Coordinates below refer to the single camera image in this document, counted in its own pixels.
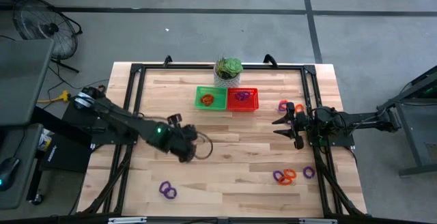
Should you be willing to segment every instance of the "white flower pot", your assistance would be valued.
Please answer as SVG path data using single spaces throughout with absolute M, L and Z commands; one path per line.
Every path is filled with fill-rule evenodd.
M 228 88 L 228 87 L 238 87 L 240 85 L 240 74 L 241 73 L 238 74 L 237 76 L 235 76 L 232 79 L 225 80 L 225 79 L 220 78 L 217 75 L 216 66 L 215 65 L 214 65 L 213 71 L 214 71 L 214 84 L 216 85 L 216 87 L 226 87 L 226 88 Z

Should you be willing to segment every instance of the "purple ring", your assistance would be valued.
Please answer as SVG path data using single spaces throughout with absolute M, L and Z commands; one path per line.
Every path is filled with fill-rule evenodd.
M 165 190 L 163 190 L 163 186 L 166 185 L 166 184 L 169 185 L 169 186 L 166 187 Z M 170 187 L 171 187 L 170 181 L 166 180 L 163 183 L 161 183 L 161 185 L 159 186 L 159 192 L 165 195 L 167 189 L 170 188 Z
M 308 170 L 311 171 L 311 175 L 310 176 L 307 175 L 307 171 Z M 314 175 L 315 175 L 315 171 L 314 171 L 314 169 L 312 167 L 306 166 L 305 168 L 303 168 L 303 175 L 304 175 L 304 177 L 306 177 L 306 179 L 312 179 L 314 177 Z
M 174 192 L 173 196 L 169 195 L 169 192 L 171 192 L 171 191 Z M 168 187 L 167 189 L 165 189 L 164 197 L 165 197 L 166 199 L 175 199 L 176 196 L 178 196 L 178 192 L 176 191 L 175 188 L 173 188 L 173 187 L 170 186 L 170 187 Z
M 287 103 L 286 103 L 286 102 L 280 102 L 280 103 L 279 103 L 279 106 L 278 106 L 278 110 L 279 110 L 279 111 L 286 111 L 286 110 L 287 110 L 287 107 L 286 107 L 286 108 L 282 108 L 282 107 L 281 107 L 282 104 L 287 104 Z
M 249 92 L 238 92 L 235 94 L 235 98 L 239 101 L 243 101 L 248 99 L 251 96 L 251 93 Z
M 279 171 L 279 170 L 275 170 L 275 171 L 273 171 L 273 178 L 274 178 L 274 180 L 276 180 L 276 181 L 279 181 L 279 178 L 276 177 L 277 174 L 281 175 L 281 177 L 284 177 L 284 174 L 283 174 L 281 171 Z

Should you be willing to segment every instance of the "fan grille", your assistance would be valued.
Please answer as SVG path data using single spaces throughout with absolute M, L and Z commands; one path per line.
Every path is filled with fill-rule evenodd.
M 52 58 L 73 56 L 77 37 L 70 21 L 42 0 L 18 0 L 14 5 L 14 25 L 24 40 L 52 39 Z

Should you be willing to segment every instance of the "red basket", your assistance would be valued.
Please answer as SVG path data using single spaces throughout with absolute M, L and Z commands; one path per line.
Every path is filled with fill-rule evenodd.
M 256 88 L 228 88 L 228 111 L 254 111 L 258 110 L 258 89 Z

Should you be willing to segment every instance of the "green plant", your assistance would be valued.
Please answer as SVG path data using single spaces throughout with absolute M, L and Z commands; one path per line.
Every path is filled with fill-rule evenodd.
M 241 61 L 237 58 L 227 58 L 222 57 L 216 62 L 216 73 L 218 77 L 229 80 L 237 76 L 243 71 L 243 65 Z

